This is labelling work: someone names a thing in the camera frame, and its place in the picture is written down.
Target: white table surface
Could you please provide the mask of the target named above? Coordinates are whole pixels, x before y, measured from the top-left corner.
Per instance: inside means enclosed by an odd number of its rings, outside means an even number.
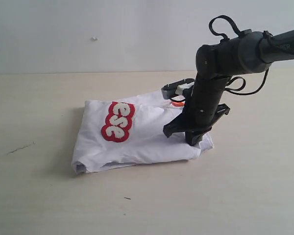
[[[0,75],[0,235],[294,235],[294,70],[272,70],[256,95],[225,93],[230,114],[196,160],[75,176],[85,100],[194,75]],[[245,77],[251,91],[262,74]]]

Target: folded white shirt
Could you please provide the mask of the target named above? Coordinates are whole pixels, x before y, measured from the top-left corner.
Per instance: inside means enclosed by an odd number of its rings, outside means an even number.
[[[190,160],[213,148],[209,134],[196,146],[184,133],[167,138],[162,130],[181,113],[161,92],[116,101],[88,100],[73,153],[72,167],[79,174],[137,164]]]

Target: white t-shirt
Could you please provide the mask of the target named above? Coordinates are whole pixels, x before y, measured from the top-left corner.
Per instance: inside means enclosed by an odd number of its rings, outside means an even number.
[[[181,113],[161,92],[117,101],[88,100],[74,148],[76,173],[99,172],[136,164],[189,160],[213,148],[207,133],[197,146],[184,133],[167,138],[162,130]]]

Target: cloth fold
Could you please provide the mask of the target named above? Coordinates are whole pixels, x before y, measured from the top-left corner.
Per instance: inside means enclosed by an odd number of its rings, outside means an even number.
[[[210,135],[196,146],[184,133],[167,138],[163,126],[178,116],[161,92],[116,101],[88,100],[72,160],[74,171],[91,173],[137,164],[190,160],[213,148]]]

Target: table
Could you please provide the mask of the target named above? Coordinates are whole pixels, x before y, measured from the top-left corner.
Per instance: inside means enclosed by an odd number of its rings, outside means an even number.
[[[0,75],[0,235],[294,235],[294,69],[272,69],[258,94],[224,93],[230,114],[196,160],[74,174],[85,100],[194,75]]]

